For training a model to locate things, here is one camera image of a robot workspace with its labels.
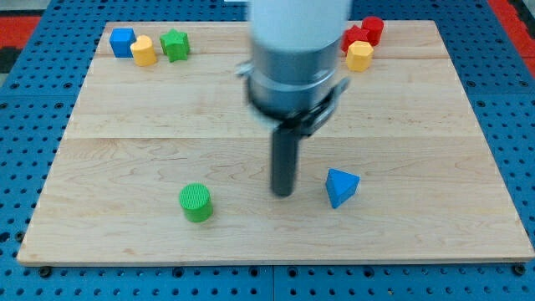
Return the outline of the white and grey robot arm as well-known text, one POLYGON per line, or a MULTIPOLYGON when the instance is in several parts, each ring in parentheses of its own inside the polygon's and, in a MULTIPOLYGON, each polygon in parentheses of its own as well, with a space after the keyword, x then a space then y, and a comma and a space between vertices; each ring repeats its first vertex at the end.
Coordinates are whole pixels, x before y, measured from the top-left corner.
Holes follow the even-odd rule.
POLYGON ((349 81, 334 82, 349 0, 252 0, 247 4, 252 57, 240 64, 247 100, 274 121, 272 193, 293 193, 301 139, 335 112, 349 81))

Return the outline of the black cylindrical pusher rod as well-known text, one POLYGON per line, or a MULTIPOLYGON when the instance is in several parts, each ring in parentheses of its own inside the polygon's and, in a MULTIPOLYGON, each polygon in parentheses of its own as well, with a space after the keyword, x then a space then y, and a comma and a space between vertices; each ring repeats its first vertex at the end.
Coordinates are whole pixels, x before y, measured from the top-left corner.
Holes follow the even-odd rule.
POLYGON ((271 139, 271 190, 280 197, 293 193, 298 166, 300 136, 279 126, 271 139))

